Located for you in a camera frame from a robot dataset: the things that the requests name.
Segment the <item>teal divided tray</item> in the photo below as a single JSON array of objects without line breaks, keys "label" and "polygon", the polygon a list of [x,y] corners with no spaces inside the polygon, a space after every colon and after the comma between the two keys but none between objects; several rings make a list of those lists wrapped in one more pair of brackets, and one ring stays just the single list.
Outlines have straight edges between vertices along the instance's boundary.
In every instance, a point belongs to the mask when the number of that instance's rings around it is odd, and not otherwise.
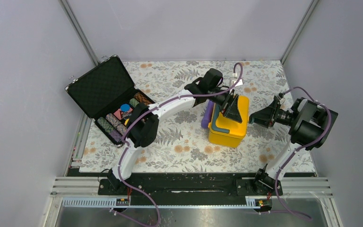
[{"label": "teal divided tray", "polygon": [[213,131],[228,134],[231,131],[239,129],[240,125],[241,123],[225,118],[219,111],[215,111],[210,128]]}]

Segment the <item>yellow plastic box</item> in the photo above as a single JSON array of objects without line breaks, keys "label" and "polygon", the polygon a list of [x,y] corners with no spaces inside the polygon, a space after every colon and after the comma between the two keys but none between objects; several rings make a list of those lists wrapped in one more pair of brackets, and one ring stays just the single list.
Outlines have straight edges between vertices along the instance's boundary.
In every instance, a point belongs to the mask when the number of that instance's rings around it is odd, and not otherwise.
[{"label": "yellow plastic box", "polygon": [[249,122],[250,101],[246,96],[239,96],[237,107],[242,117],[242,122],[230,120],[220,113],[219,105],[215,104],[212,111],[211,122],[208,124],[208,140],[212,144],[236,148],[247,134]]}]

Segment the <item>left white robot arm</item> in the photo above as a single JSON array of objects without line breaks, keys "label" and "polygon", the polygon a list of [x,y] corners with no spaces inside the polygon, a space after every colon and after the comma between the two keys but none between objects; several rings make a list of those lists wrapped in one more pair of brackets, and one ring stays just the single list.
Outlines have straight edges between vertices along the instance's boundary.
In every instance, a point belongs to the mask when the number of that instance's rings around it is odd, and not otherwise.
[{"label": "left white robot arm", "polygon": [[210,100],[220,106],[223,117],[242,123],[242,116],[238,110],[239,96],[234,93],[234,87],[242,81],[242,74],[243,70],[234,71],[233,84],[227,89],[223,89],[221,86],[222,73],[216,69],[210,69],[203,77],[187,84],[176,95],[160,103],[137,105],[122,137],[125,150],[122,152],[118,164],[112,168],[114,178],[110,181],[110,189],[116,194],[126,192],[128,187],[126,179],[131,176],[134,163],[141,150],[156,139],[158,126],[162,120]]}]

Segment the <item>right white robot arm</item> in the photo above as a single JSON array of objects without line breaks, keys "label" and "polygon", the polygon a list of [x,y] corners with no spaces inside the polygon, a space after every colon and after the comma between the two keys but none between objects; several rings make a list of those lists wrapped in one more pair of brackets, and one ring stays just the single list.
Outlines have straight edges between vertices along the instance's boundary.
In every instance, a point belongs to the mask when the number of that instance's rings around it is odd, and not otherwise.
[{"label": "right white robot arm", "polygon": [[276,159],[259,169],[252,188],[256,194],[263,195],[271,188],[268,179],[280,180],[286,170],[301,155],[302,151],[310,151],[321,147],[326,141],[338,113],[304,97],[295,100],[290,110],[281,108],[282,94],[274,96],[273,102],[262,110],[249,116],[250,124],[264,128],[279,123],[289,127],[290,138]]}]

